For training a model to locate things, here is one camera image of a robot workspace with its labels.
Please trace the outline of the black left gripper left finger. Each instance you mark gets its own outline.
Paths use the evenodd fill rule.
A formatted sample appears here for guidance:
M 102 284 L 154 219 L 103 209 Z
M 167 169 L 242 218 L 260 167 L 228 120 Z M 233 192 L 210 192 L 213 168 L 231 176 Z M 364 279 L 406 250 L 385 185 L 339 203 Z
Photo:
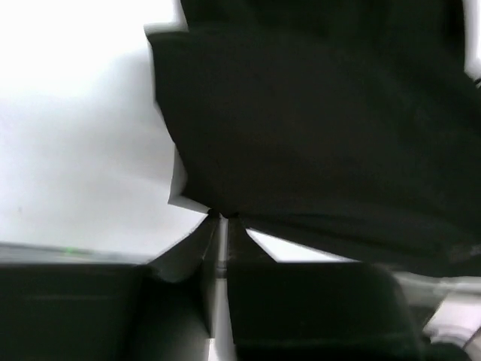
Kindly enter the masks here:
M 142 264 L 1 262 L 1 358 L 206 360 L 218 225 Z

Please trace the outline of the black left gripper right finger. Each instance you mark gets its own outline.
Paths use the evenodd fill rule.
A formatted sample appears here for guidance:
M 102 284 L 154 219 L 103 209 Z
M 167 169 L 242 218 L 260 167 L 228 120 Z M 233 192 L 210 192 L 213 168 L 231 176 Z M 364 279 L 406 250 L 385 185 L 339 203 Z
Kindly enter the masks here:
M 399 283 L 362 262 L 276 262 L 228 223 L 227 299 L 240 360 L 422 360 Z

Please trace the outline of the black shorts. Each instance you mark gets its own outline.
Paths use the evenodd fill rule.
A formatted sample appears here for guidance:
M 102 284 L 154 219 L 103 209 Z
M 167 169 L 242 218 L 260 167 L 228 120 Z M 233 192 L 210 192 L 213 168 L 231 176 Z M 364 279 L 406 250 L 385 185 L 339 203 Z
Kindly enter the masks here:
M 365 262 L 480 274 L 463 1 L 184 1 L 146 30 L 169 201 Z

